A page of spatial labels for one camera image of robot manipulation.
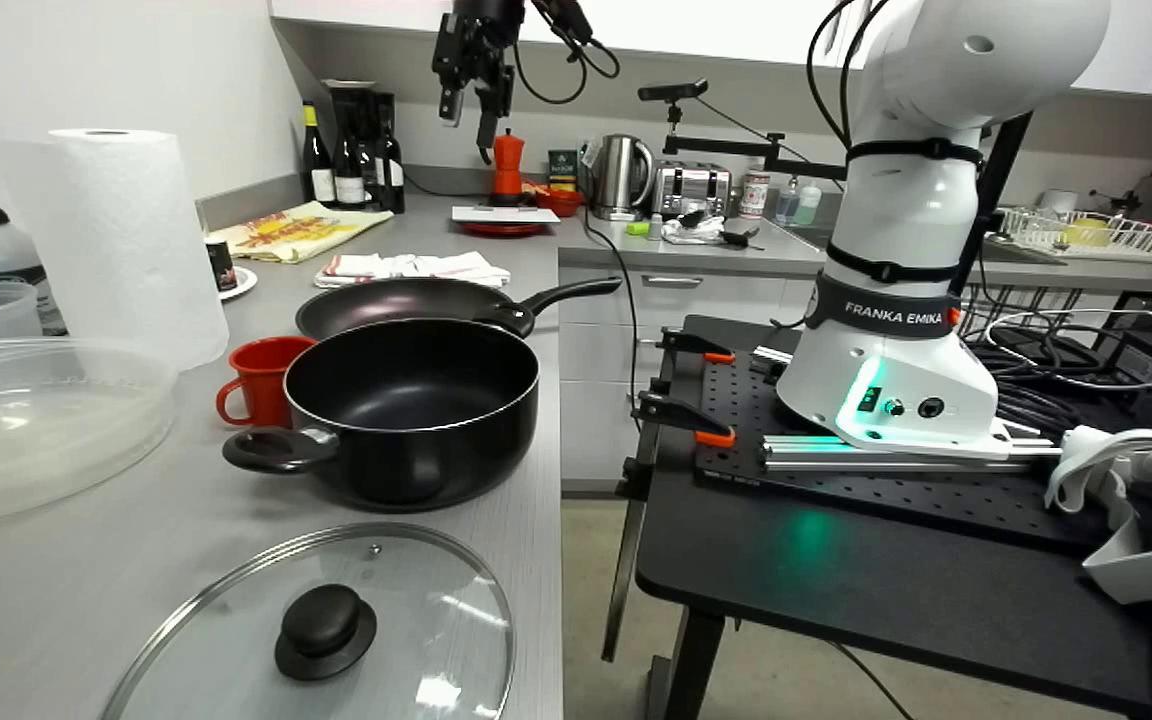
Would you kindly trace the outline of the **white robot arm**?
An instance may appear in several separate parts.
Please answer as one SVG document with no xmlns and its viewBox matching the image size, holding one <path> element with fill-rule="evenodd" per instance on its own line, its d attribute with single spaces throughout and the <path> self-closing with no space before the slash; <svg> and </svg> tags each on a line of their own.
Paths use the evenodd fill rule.
<svg viewBox="0 0 1152 720">
<path fill-rule="evenodd" d="M 860 73 L 840 216 L 778 381 L 850 444 L 1003 457 L 995 381 L 958 338 L 986 130 L 1074 89 L 1113 0 L 898 0 Z"/>
</svg>

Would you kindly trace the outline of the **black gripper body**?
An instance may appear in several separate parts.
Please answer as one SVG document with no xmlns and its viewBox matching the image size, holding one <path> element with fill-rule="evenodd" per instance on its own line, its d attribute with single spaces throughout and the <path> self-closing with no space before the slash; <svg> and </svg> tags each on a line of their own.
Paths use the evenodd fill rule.
<svg viewBox="0 0 1152 720">
<path fill-rule="evenodd" d="M 514 68 L 503 52 L 523 25 L 523 0 L 452 0 L 439 17 L 431 73 L 457 68 L 461 91 L 497 91 L 503 114 L 514 108 Z"/>
</svg>

